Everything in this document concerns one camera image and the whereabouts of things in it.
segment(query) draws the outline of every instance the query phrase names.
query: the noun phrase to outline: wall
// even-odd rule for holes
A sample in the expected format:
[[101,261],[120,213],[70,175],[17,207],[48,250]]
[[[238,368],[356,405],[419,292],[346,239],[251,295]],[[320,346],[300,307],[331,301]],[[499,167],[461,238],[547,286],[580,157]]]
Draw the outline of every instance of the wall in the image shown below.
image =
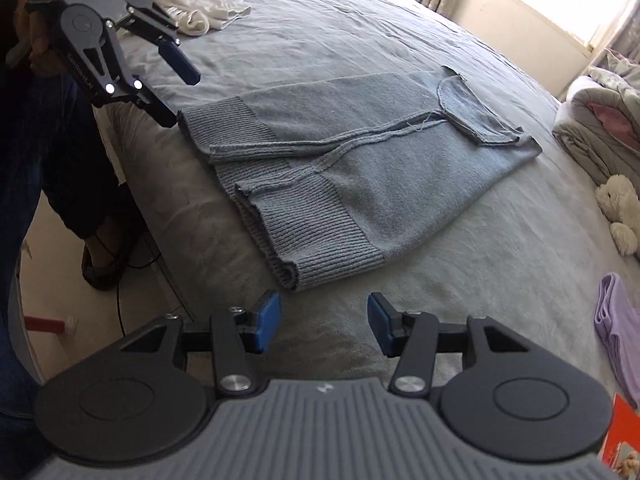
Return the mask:
[[458,0],[450,18],[511,59],[555,96],[562,94],[592,55],[520,0]]

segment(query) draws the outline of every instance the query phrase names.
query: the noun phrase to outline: person's hand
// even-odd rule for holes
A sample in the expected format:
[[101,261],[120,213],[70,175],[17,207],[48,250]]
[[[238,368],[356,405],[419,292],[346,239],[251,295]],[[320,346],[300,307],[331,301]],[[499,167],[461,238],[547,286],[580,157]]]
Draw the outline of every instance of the person's hand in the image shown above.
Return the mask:
[[51,77],[63,73],[64,64],[49,49],[49,27],[40,12],[31,14],[25,9],[27,0],[18,0],[14,13],[15,32],[20,41],[29,40],[31,69],[41,77]]

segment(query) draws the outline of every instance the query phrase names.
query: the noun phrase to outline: silver bolt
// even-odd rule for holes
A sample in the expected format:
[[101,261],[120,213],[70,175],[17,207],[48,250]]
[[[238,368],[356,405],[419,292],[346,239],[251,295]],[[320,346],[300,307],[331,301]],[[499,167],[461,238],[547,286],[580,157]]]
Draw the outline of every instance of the silver bolt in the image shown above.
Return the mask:
[[427,383],[424,382],[420,377],[416,377],[413,375],[405,375],[402,377],[398,377],[394,386],[404,392],[406,394],[416,394],[421,392],[427,386]]
[[222,378],[220,386],[228,392],[244,392],[251,387],[251,379],[244,375],[228,375]]

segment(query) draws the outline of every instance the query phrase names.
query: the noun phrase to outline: gray bedsheet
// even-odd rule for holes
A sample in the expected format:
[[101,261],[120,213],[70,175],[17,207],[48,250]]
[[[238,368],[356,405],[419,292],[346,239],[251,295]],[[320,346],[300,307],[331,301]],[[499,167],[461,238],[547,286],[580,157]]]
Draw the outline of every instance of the gray bedsheet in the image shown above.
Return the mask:
[[[551,136],[558,102],[507,59],[413,0],[247,0],[250,17],[183,43],[202,82],[182,84],[142,40],[124,42],[134,71],[175,105],[204,104],[269,86],[447,65],[501,117],[543,148],[428,243],[383,269],[283,293],[284,318],[265,372],[283,377],[387,377],[367,326],[380,291],[401,310],[444,322],[492,316],[602,381],[614,380],[593,329],[598,282],[624,278],[640,301],[640,269],[622,259],[587,174]],[[287,103],[282,103],[287,113]],[[177,127],[157,126],[130,105],[98,116],[116,144],[133,195],[191,310],[249,306],[276,288],[214,171]],[[438,361],[438,377],[457,369]]]

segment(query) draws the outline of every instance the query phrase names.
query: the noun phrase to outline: folded purple fabric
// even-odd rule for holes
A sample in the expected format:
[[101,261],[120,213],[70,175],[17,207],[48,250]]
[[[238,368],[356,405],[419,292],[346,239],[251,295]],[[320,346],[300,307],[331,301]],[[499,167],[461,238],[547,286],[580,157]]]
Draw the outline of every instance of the folded purple fabric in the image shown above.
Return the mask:
[[609,362],[627,399],[640,406],[640,311],[626,295],[622,278],[615,272],[600,281],[593,319],[596,332],[607,349]]

